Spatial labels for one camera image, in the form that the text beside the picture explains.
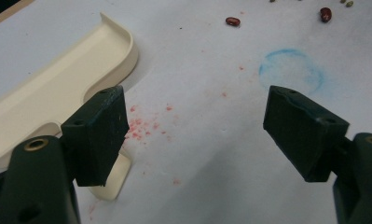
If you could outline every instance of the red bean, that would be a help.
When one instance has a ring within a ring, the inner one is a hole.
[[[231,26],[239,26],[241,25],[241,21],[235,17],[228,17],[226,18],[226,23]]]
[[[331,13],[331,9],[329,9],[328,7],[320,9],[320,18],[322,18],[322,22],[326,23],[331,21],[332,15],[333,14]]]

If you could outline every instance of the seed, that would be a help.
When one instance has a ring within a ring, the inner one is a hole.
[[[241,25],[241,21],[235,17],[228,17],[226,18],[226,23],[231,26],[239,26]]]
[[[350,1],[346,4],[346,7],[352,7],[353,6],[353,1]]]
[[[320,9],[320,18],[322,19],[322,22],[324,23],[331,21],[331,18],[332,18],[331,9],[329,9],[328,7],[324,7]]]

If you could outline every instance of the white tabletop surface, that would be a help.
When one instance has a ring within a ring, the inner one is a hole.
[[[124,144],[133,165],[115,201],[77,188],[83,223],[336,223],[335,176],[305,183],[262,122],[275,84],[344,118],[350,139],[372,133],[372,0],[36,0],[0,23],[0,96],[101,11],[140,50],[122,83],[137,134]],[[241,27],[226,25],[230,16]]]

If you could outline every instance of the blue circle mark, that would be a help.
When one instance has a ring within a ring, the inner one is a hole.
[[[259,67],[259,81],[267,90],[271,85],[312,94],[324,83],[324,72],[305,53],[281,49],[269,53]]]

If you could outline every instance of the beige plastic tray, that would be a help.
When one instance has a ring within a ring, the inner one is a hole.
[[[101,17],[96,29],[0,100],[0,168],[8,166],[14,146],[59,133],[61,124],[95,92],[115,86],[136,65],[131,33]]]

